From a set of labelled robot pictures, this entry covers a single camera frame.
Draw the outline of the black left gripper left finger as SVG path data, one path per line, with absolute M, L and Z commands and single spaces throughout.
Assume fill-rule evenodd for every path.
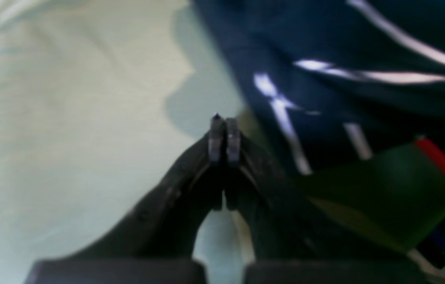
M 193 260 L 199 227 L 222 207 L 225 120 L 189 147 L 111 230 L 70 256 L 35 263 L 27 284 L 206 284 Z

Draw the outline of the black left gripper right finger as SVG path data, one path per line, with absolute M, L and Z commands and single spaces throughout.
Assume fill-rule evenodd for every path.
M 403 253 L 337 223 L 287 179 L 274 160 L 226 120 L 230 210 L 248 224 L 255 261 L 245 284 L 426 284 Z

